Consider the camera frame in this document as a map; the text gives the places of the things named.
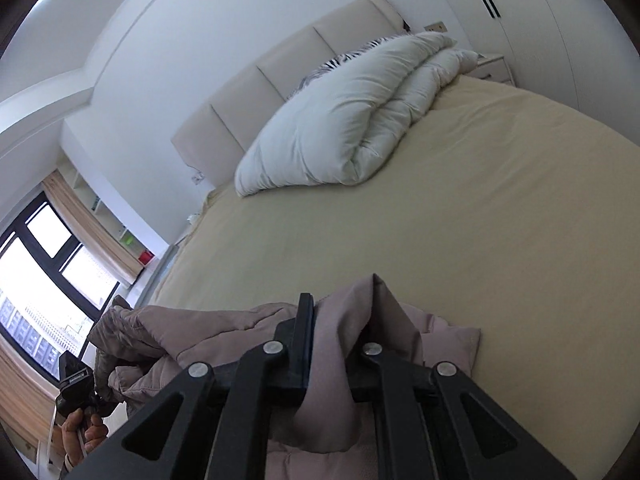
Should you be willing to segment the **person's left hand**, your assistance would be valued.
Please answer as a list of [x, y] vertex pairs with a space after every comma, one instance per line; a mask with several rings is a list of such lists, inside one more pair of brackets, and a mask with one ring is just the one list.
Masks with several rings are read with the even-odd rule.
[[61, 427], [61, 436], [65, 456], [58, 478], [65, 479], [90, 453], [105, 442], [108, 427], [98, 414], [88, 416], [78, 408], [65, 419]]

